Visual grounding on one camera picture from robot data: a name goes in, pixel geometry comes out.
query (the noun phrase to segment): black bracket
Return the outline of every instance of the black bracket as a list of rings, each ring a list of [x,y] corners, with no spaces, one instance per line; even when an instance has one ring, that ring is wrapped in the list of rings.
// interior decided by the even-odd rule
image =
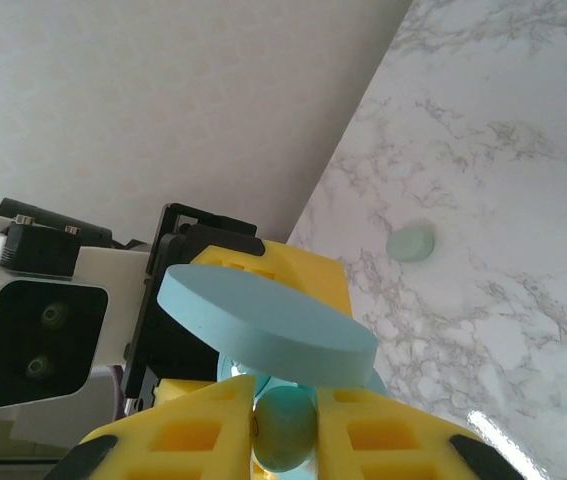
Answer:
[[[465,435],[449,441],[478,480],[525,480],[496,448]]]
[[[184,217],[193,223],[183,223]],[[157,378],[216,380],[218,352],[165,313],[156,297],[168,267],[190,263],[208,246],[263,255],[265,246],[254,237],[255,232],[254,225],[183,205],[172,204],[163,209],[148,261],[149,277],[139,318],[132,342],[125,352],[126,365],[121,382],[125,397],[142,398],[148,370]]]
[[[39,227],[10,224],[0,265],[8,270],[71,277],[79,258],[77,235]]]
[[[66,217],[43,208],[4,198],[0,204],[0,216],[14,218],[17,215],[32,217],[37,225],[44,225],[55,230],[65,231],[66,227],[76,227],[76,236],[84,247],[110,248],[113,245],[112,230],[75,218]]]

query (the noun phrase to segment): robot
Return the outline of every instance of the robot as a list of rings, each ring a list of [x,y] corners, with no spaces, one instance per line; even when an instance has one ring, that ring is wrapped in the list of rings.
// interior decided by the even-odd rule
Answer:
[[[0,408],[121,365],[126,416],[48,480],[522,479],[472,432],[387,397],[340,264],[181,204],[154,242],[5,199]]]

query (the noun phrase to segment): marble countertop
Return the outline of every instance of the marble countertop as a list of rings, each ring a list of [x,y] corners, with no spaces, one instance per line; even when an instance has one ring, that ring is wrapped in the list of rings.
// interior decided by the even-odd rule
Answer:
[[[567,0],[417,0],[290,243],[345,265],[391,396],[567,479]]]

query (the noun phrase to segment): wall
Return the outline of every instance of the wall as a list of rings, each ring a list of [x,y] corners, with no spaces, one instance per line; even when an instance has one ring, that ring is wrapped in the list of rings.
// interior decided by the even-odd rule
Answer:
[[[285,239],[411,0],[0,0],[0,199]]]

